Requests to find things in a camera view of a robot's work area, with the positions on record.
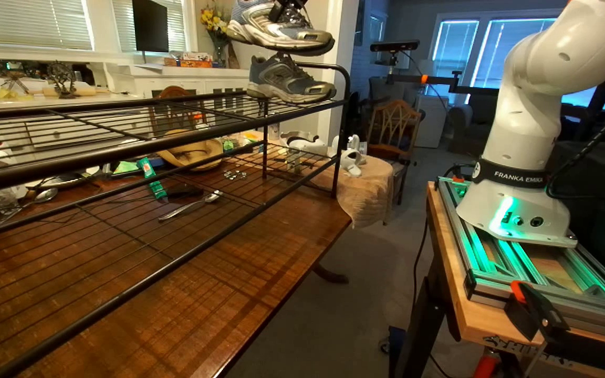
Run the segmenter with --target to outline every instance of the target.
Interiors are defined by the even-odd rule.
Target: table leg
[[[347,286],[349,276],[342,273],[328,270],[321,262],[316,262],[314,273],[318,273],[324,282]]]
[[[402,347],[395,374],[390,372],[390,378],[423,375],[426,367],[438,332],[448,313],[444,295],[444,289],[448,289],[448,286],[446,282],[441,282],[444,275],[441,269],[444,266],[439,254],[434,254],[431,270],[421,287],[421,293],[412,303],[407,335]]]

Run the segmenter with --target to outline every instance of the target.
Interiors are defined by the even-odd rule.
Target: wooden chair
[[[162,138],[168,129],[192,129],[196,119],[194,111],[201,114],[206,121],[203,100],[194,100],[198,93],[194,87],[166,85],[163,90],[151,90],[154,99],[189,99],[183,102],[162,102],[151,107],[151,127],[154,136]]]
[[[368,156],[394,163],[390,204],[402,204],[407,167],[415,163],[415,145],[423,111],[407,100],[389,99],[371,109],[368,126]]]

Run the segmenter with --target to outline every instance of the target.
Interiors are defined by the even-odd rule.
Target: wooden platform
[[[179,204],[158,204],[138,186],[0,233],[0,367],[219,235],[282,185],[258,175],[246,181],[229,182],[243,185],[246,198],[171,222],[158,216]],[[335,199],[302,186],[23,375],[216,375],[347,226]]]
[[[449,287],[449,303],[451,303],[449,315],[453,315],[455,319],[460,340],[498,350],[509,350],[520,357],[534,357],[534,352],[544,345],[544,338],[540,333],[536,333],[534,340],[528,340],[511,323],[504,309],[469,301],[466,269],[460,259],[460,247],[453,238],[453,229],[448,218],[444,198],[434,182],[429,182],[426,186],[426,209],[433,222],[433,245],[441,259],[444,280]],[[554,266],[556,262],[544,254],[538,254],[538,249],[534,260],[538,262],[540,269],[548,269],[550,273],[556,270]],[[579,328],[572,328],[570,332],[605,345],[605,333],[595,333]],[[586,360],[570,360],[556,354],[542,354],[542,358],[568,369],[578,369],[588,375],[605,375],[605,369],[586,365]]]

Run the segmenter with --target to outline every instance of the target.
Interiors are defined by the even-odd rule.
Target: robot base
[[[542,188],[470,182],[455,214],[496,240],[553,247],[578,243],[570,230],[570,209]]]

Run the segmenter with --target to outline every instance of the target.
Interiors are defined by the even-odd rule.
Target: utensil
[[[23,206],[23,209],[33,206],[33,204],[40,204],[40,201],[52,201],[54,196],[57,196],[57,186],[48,186],[48,188],[40,191],[31,201],[28,201]]]
[[[180,206],[180,208],[176,208],[176,209],[160,216],[158,222],[171,221],[171,218],[175,218],[175,216],[179,216],[179,214],[183,214],[183,211],[187,211],[187,209],[194,209],[194,208],[198,208],[198,206],[201,206],[201,204],[219,201],[219,198],[223,198],[223,191],[215,188],[215,191],[213,191],[210,196],[206,196],[203,199],[186,204],[186,206]]]

